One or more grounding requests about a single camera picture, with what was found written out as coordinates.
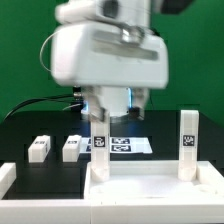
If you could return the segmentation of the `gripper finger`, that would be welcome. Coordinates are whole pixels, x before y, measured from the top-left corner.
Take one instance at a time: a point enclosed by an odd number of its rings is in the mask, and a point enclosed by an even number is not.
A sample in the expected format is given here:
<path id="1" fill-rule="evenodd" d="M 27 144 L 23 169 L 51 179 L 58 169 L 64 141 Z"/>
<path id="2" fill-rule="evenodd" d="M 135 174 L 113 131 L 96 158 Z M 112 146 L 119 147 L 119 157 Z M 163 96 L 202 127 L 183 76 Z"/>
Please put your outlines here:
<path id="1" fill-rule="evenodd" d="M 148 88 L 131 89 L 131 108 L 129 116 L 131 119 L 143 120 L 145 115 L 145 106 L 149 98 Z"/>

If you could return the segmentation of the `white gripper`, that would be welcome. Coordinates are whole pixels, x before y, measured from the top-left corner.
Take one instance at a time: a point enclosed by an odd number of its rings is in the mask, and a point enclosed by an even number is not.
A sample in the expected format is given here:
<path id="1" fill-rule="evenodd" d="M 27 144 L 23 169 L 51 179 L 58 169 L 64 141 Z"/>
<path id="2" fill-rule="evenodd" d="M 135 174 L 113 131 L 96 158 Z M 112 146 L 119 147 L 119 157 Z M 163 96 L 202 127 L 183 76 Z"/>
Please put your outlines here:
<path id="1" fill-rule="evenodd" d="M 98 22 L 62 25 L 55 30 L 51 74 L 61 86 L 163 89 L 168 53 L 162 38 L 147 34 L 138 47 L 120 42 L 120 29 Z M 91 121 L 104 122 L 96 87 L 87 88 Z"/>

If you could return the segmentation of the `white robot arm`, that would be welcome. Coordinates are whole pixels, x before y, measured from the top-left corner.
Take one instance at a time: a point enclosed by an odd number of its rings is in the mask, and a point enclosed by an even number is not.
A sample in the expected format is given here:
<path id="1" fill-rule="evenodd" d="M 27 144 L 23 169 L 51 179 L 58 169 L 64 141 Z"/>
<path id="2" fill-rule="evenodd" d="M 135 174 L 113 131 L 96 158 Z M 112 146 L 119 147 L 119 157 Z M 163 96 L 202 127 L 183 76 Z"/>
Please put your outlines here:
<path id="1" fill-rule="evenodd" d="M 152 13 L 178 15 L 195 0 L 68 0 L 55 9 L 60 26 L 51 49 L 51 74 L 61 86 L 81 86 L 90 118 L 121 117 L 121 89 L 132 90 L 144 115 L 151 89 L 168 84 L 168 50 L 149 27 Z"/>

